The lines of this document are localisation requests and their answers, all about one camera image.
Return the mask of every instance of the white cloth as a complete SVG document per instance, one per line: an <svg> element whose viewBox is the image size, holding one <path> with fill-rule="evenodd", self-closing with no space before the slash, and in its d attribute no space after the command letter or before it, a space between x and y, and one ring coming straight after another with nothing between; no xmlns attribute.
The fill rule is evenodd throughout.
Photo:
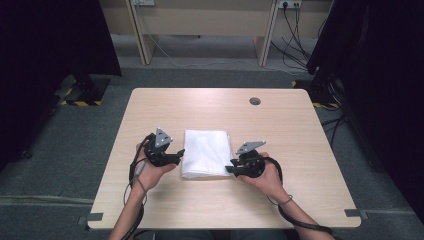
<svg viewBox="0 0 424 240"><path fill-rule="evenodd" d="M186 130L183 178L230 176L225 166L232 166L229 136L225 131Z"/></svg>

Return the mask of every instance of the hand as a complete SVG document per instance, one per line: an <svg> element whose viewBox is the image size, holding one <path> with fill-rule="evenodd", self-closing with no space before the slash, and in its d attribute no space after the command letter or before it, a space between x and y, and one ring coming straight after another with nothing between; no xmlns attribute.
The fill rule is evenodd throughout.
<svg viewBox="0 0 424 240"><path fill-rule="evenodd" d="M138 150L139 147L140 147L140 144L137 144L136 151ZM146 158L146 155L144 154L143 149L141 149L137 160L141 160L144 158ZM146 161L146 165L144 166L144 169L141 172L140 176L138 176L138 178L140 179L140 182L143 184L143 187L146 191L154 188L165 173L171 171L177 166L175 164L168 164L163 167L155 167L150 163L149 160L145 159L143 161ZM140 184L137 182L133 184L133 189L134 187L141 188Z"/></svg>
<svg viewBox="0 0 424 240"><path fill-rule="evenodd" d="M269 157L268 153L260 153L262 157ZM270 198L277 198L280 196L282 191L286 191L281 184L280 178L278 177L278 170L274 164L265 161L265 170L261 176L257 178L250 178L248 176L241 175L238 177L241 181L250 184L258 188L265 196Z"/></svg>

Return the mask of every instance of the table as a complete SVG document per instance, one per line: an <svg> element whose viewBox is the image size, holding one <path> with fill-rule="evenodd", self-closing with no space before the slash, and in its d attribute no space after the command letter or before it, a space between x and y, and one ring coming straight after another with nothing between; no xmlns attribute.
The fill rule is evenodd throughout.
<svg viewBox="0 0 424 240"><path fill-rule="evenodd" d="M252 105L252 97L261 100ZM355 209L308 94L300 89L143 88L132 92L91 214L93 229L113 228L122 208L135 145L161 127L174 138L167 153L184 146L185 130L225 130L233 152L246 141L278 160L284 185L318 223L357 227ZM184 180L181 164L149 191L140 228L292 228L259 191L234 177Z"/></svg>
<svg viewBox="0 0 424 240"><path fill-rule="evenodd" d="M277 0L155 0L155 6L131 2L126 1L143 64L150 63L162 34L251 36L258 65L265 65Z"/></svg>

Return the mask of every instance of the power socket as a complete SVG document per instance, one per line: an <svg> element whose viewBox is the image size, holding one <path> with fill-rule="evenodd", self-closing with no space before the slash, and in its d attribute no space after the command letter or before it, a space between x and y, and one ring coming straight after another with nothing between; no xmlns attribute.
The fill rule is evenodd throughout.
<svg viewBox="0 0 424 240"><path fill-rule="evenodd" d="M287 9L296 9L296 8L300 8L300 5L302 5L302 0L280 0L280 4L278 5L278 8L283 8L284 9L284 3L287 3Z"/></svg>
<svg viewBox="0 0 424 240"><path fill-rule="evenodd" d="M155 6L155 0L132 0L134 6Z"/></svg>

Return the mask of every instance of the black cable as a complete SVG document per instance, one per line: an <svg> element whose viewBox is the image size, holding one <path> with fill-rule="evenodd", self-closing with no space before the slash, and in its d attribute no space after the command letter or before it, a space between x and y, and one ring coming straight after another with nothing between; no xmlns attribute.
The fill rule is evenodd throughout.
<svg viewBox="0 0 424 240"><path fill-rule="evenodd" d="M143 219L143 215L144 215L144 205L141 205L140 212L138 212L137 219L134 221L133 225L128 230L128 232L124 235L124 237L122 237L122 240L128 240L131 237L131 235L137 229L138 225L140 225L140 222Z"/></svg>
<svg viewBox="0 0 424 240"><path fill-rule="evenodd" d="M342 121L340 121L339 125L337 125L337 127L341 126L343 123L345 123L344 121L345 119L342 119ZM329 131L333 130L334 128L336 128L336 126L334 125L333 127L327 129L324 131L324 133L328 133Z"/></svg>
<svg viewBox="0 0 424 240"><path fill-rule="evenodd" d="M126 193L127 193L127 190L128 190L128 187L129 186L131 186L132 187L132 183L134 182L134 178L135 177L138 177L137 175L134 175L134 171L135 171L135 167L137 166L137 164L139 163L139 162L141 162L141 161L143 161L144 159L142 159L142 160L137 160L138 159L138 156L140 155L140 152L141 152L141 149L143 148L143 146L144 146L144 144L146 143L146 141L148 140L148 139L150 139L150 136L151 136L152 134L150 134L150 135L148 135L148 136L146 136L144 139L143 139L143 141L140 143L140 145L138 146L138 149L137 149L137 152L136 152L136 154L135 154L135 156L134 156L134 159L133 159L133 161L132 161L132 163L131 163L131 165L130 165L130 181L129 181L129 183L128 183L128 185L127 185L127 187L125 188L125 192L124 192L124 205L125 205L125 195L126 195ZM133 223L133 225L131 226L131 228L128 230L128 232L124 235L124 237L122 237L122 240L127 240L127 239L129 239L130 237L131 237L131 235L134 233L134 231L137 229L137 227L138 227L138 225L140 225L140 222L141 222L141 220L143 219L143 215L144 215L144 205L146 204L146 202L147 202L147 193L145 192L144 193L145 194L145 197L146 197L146 200L145 200L145 202L142 202L141 203L141 207L140 207L140 211L139 211L139 213L138 213L138 216L137 216L137 218L135 219L135 221L134 221L134 223Z"/></svg>
<svg viewBox="0 0 424 240"><path fill-rule="evenodd" d="M335 91L333 85L330 83L328 84L328 92L331 94L331 96L333 97L333 99L341 106L342 102L339 99L339 94Z"/></svg>
<svg viewBox="0 0 424 240"><path fill-rule="evenodd" d="M339 118L339 120L337 120L336 126L334 126L333 135L331 136L331 141L330 141L330 147L331 147L331 149L333 149L333 141L334 141L334 136L336 135L337 127L339 126L340 122L344 119L344 117L345 117L344 115L341 116Z"/></svg>
<svg viewBox="0 0 424 240"><path fill-rule="evenodd" d="M283 39L283 41L284 41L284 43L286 44L286 45L289 45L289 43L286 41L286 39L284 39L284 37L281 37L281 39ZM293 47L292 45L289 45L289 47L290 48L292 48L293 50L296 50L297 52L299 52L299 53L302 53L302 50L300 50L300 49L298 49L298 48L295 48L295 47Z"/></svg>
<svg viewBox="0 0 424 240"><path fill-rule="evenodd" d="M331 120L327 120L327 121L324 121L324 122L322 122L321 123L321 126L325 126L325 125L327 125L327 124L330 124L330 123L333 123L333 122L336 122L336 121L338 121L340 118L336 118L336 119L331 119Z"/></svg>
<svg viewBox="0 0 424 240"><path fill-rule="evenodd" d="M295 68L295 69L300 69L300 70L306 70L306 64L304 64L303 62L301 62L299 59L297 59L297 58L295 58L295 57L293 57L291 54L289 54L289 53L287 53L287 52L285 52L285 51L283 51L283 50L281 50L279 47L277 47L276 45L275 45L275 43L273 42L273 41L271 41L271 44L281 53L281 54L283 54L283 63L284 63L284 65L286 65L287 67L290 67L290 68ZM300 68L300 67L295 67L295 66L290 66L290 65L288 65L286 62L285 62L285 59L284 59L284 56L287 56L287 57L289 57L290 59L292 59L295 63L297 63L298 65L300 65L300 66L302 66L303 68Z"/></svg>
<svg viewBox="0 0 424 240"><path fill-rule="evenodd" d="M295 27L295 33L297 32L297 43L299 45L299 48L302 50L303 57L306 61L309 61L310 54L305 51L302 47L302 43L300 42L300 35L299 35L299 20L300 20L300 7L299 4L295 3L295 10L296 10L296 27Z"/></svg>
<svg viewBox="0 0 424 240"><path fill-rule="evenodd" d="M289 20L287 18L286 11L283 11L283 13L284 13L284 18L286 19L287 25L289 26L290 32L292 34L292 39L294 39L295 43L300 48L300 50L301 50L301 52L303 54L303 57L305 57L305 59L308 60L306 51L302 48L302 44L300 43L300 40L297 39L297 37L296 37L296 33L297 33L297 35L299 35L299 29L298 29L298 27L299 27L299 16L300 16L300 14L299 14L299 8L296 7L296 28L295 28L295 31L293 31L293 28L291 27L291 24L290 24L290 22L289 22Z"/></svg>
<svg viewBox="0 0 424 240"><path fill-rule="evenodd" d="M275 167L278 170L278 177L280 178L281 184L283 184L283 171L281 170L280 164L276 160L274 160L274 159L272 159L270 157L264 157L262 159L264 159L266 161L270 161L271 163L273 163L275 165ZM290 217L289 215L287 215L284 212L283 208L280 205L278 205L278 211L280 212L281 216L284 219L286 219L288 222L292 223L293 225L296 225L296 226L299 226L299 227L303 227L303 228L307 228L307 229L316 230L316 231L327 232L330 235L333 234L333 231L329 227L300 222L300 221L298 221L298 220Z"/></svg>

